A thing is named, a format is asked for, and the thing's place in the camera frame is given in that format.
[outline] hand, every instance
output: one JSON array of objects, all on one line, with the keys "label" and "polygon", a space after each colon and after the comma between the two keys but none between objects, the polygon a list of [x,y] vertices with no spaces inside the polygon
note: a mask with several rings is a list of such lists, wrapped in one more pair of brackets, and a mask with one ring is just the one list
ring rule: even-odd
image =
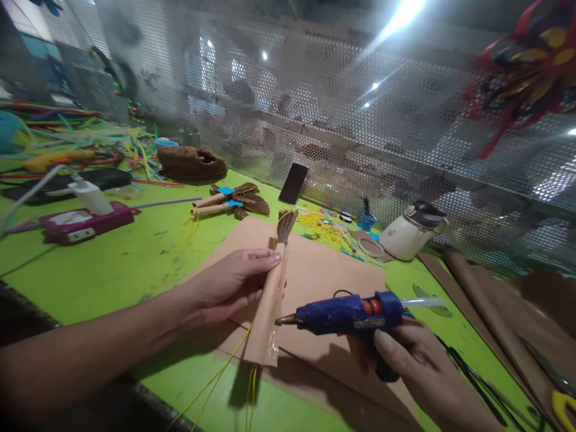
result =
[{"label": "hand", "polygon": [[194,290],[202,323],[222,322],[234,312],[258,300],[265,275],[280,263],[272,249],[232,252],[198,273],[182,286]]},{"label": "hand", "polygon": [[[349,343],[352,355],[367,373],[374,359],[357,340],[349,337]],[[426,324],[404,318],[391,335],[377,330],[374,343],[416,403],[443,432],[503,431]]]}]

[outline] paper roll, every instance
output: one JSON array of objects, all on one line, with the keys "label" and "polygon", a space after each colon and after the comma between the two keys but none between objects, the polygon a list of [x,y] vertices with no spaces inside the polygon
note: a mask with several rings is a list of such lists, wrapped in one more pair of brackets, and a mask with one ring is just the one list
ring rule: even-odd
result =
[{"label": "paper roll", "polygon": [[196,201],[193,203],[194,207],[206,207],[213,204],[218,204],[221,202],[226,195],[223,193],[217,193],[216,195],[212,195],[211,197],[201,199],[200,201]]},{"label": "paper roll", "polygon": [[278,294],[281,292],[278,287],[282,281],[282,274],[284,269],[284,258],[286,252],[286,244],[279,243],[275,249],[282,257],[282,262],[274,267],[266,277],[266,283],[262,290],[262,297],[252,322],[252,330],[248,336],[246,351],[244,352],[244,359],[252,363],[260,365],[276,365],[275,356],[272,353],[272,332],[274,330],[274,320]]},{"label": "paper roll", "polygon": [[194,209],[194,213],[196,213],[196,214],[214,213],[217,211],[225,210],[229,207],[230,207],[230,204],[228,204],[228,203],[223,203],[223,204],[218,204],[215,206],[208,206],[208,207],[196,207]]}]

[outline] brown stuffed toy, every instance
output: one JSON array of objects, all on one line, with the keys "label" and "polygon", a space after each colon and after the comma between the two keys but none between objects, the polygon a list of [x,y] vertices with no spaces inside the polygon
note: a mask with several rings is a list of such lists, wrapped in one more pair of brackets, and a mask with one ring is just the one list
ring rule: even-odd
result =
[{"label": "brown stuffed toy", "polygon": [[226,162],[208,147],[158,146],[162,170],[175,181],[221,178],[228,172]]}]

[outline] glue gun nozzle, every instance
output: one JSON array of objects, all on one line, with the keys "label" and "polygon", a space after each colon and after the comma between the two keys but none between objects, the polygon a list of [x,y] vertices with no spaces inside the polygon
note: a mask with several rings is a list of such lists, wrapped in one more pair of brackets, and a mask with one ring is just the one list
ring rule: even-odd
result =
[{"label": "glue gun nozzle", "polygon": [[296,314],[286,315],[285,317],[278,318],[275,322],[276,325],[295,325],[298,324]]}]

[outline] brown feather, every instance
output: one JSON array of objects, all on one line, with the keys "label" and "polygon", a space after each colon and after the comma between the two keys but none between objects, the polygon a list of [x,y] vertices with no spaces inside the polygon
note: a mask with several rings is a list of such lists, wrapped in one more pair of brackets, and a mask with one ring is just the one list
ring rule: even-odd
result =
[{"label": "brown feather", "polygon": [[242,209],[242,207],[240,206],[234,206],[234,213],[236,214],[236,217],[240,220],[248,216],[248,213],[246,213],[244,209]]},{"label": "brown feather", "polygon": [[278,226],[276,238],[278,243],[286,243],[292,227],[298,218],[298,210],[280,210],[278,212]]},{"label": "brown feather", "polygon": [[244,204],[245,210],[253,211],[264,216],[270,215],[270,207],[264,198],[254,193],[247,193],[244,195],[233,195],[232,199],[240,201]]},{"label": "brown feather", "polygon": [[244,183],[234,188],[234,193],[236,195],[245,194],[247,192],[259,193],[260,190],[258,189],[258,186],[256,186],[254,183]]}]

